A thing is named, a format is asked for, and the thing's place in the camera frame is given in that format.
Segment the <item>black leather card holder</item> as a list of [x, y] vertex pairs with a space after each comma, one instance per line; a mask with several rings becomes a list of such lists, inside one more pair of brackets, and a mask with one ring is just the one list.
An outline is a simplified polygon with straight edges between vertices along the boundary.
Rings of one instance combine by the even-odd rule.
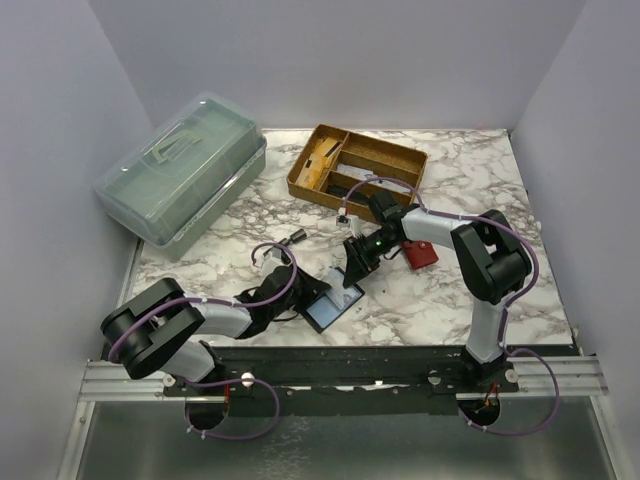
[[330, 289], [303, 313], [303, 317], [317, 333], [327, 330], [365, 295], [357, 284], [349, 288], [343, 287], [344, 271], [339, 267], [330, 268], [322, 281], [329, 284]]

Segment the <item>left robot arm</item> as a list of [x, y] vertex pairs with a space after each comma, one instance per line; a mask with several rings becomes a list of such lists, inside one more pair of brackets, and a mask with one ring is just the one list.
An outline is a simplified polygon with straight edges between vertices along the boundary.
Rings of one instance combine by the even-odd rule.
[[212, 350], [191, 340], [200, 328], [252, 338], [289, 310], [303, 313], [330, 289], [293, 266], [276, 267], [258, 287], [230, 300], [189, 297], [176, 280], [164, 278], [110, 313], [100, 329], [110, 345], [108, 359], [131, 379], [164, 371], [196, 382], [216, 368]]

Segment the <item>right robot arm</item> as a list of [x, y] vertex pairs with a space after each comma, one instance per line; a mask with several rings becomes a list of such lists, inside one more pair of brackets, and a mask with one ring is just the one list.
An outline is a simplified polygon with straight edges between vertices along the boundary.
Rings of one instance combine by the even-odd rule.
[[427, 242], [451, 249], [464, 284], [473, 296], [469, 337], [461, 352], [461, 376], [480, 383], [506, 361], [506, 297], [520, 291], [532, 263], [509, 224], [497, 210], [472, 219], [428, 213], [417, 204], [403, 206], [388, 192], [369, 198], [369, 210], [380, 228], [343, 242], [347, 264], [343, 286], [350, 287], [374, 272], [380, 258], [404, 242]]

